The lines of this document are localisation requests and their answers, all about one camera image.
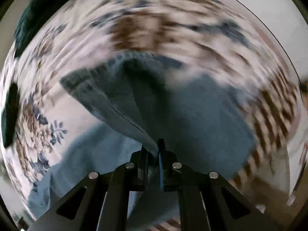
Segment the blue denim pants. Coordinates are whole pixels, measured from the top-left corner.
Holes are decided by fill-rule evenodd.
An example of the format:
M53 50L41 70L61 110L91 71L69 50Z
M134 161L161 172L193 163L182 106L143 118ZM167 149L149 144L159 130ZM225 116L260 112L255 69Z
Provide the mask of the blue denim pants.
M236 91L206 74L169 84L185 70L177 60L135 52L60 79L101 124L34 184L31 230L144 230L175 214L182 230L251 229L254 208L227 182L255 143ZM161 190L159 139L177 156L177 192ZM147 187L130 191L131 155L142 147L150 153Z

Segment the dark folded garment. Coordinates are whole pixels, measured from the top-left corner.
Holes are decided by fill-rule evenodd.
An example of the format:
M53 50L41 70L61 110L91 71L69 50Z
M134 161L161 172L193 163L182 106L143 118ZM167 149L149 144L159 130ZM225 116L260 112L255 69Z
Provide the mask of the dark folded garment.
M1 128L4 148L8 148L14 138L15 126L19 112L20 94L16 83L12 83L6 94L5 106L2 112Z

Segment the floral patterned bedspread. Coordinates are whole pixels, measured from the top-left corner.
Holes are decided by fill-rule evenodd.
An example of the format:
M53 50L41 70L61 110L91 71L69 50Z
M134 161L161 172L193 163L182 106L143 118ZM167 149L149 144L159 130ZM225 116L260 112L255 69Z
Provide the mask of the floral patterned bedspread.
M29 214L35 183L60 164L70 145L101 124L60 84L124 53L165 56L186 70L169 84L206 74L236 91L236 106L253 134L248 157L228 184L254 208L250 230L279 230L242 195L263 165L287 153L303 106L284 50L236 0L69 0L40 28L21 56L15 40L1 68L1 118L14 82L20 94L12 144L1 153L8 177ZM180 215L144 230L182 230Z

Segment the dark green folded cloth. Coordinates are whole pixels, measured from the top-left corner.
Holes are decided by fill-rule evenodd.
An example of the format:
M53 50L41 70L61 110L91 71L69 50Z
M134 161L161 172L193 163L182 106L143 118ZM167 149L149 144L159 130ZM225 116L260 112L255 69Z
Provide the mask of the dark green folded cloth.
M21 56L40 28L67 1L69 0L30 0L14 32L15 58Z

